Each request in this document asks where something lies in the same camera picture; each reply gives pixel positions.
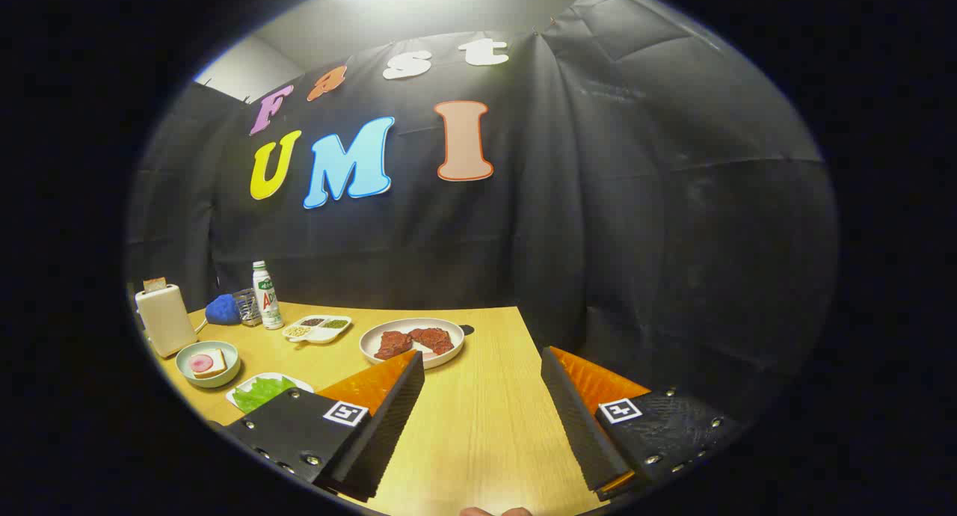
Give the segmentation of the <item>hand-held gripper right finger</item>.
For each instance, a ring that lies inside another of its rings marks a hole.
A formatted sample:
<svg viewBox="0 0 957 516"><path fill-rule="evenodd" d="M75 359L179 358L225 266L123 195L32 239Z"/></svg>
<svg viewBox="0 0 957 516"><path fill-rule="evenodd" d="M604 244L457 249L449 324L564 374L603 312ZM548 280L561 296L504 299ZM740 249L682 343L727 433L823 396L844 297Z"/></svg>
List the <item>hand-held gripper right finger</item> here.
<svg viewBox="0 0 957 516"><path fill-rule="evenodd" d="M601 501L663 488L742 433L731 415L689 393L647 389L554 346L541 349L541 380Z"/></svg>

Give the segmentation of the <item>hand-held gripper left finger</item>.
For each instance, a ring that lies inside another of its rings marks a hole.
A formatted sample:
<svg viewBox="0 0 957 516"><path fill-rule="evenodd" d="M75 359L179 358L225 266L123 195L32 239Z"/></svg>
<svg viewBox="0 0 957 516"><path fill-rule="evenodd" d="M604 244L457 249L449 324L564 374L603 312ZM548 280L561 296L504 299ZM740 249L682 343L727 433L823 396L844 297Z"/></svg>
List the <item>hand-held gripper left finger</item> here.
<svg viewBox="0 0 957 516"><path fill-rule="evenodd" d="M424 380L422 353L407 350L318 393L281 390L220 433L299 482L365 502L376 495Z"/></svg>

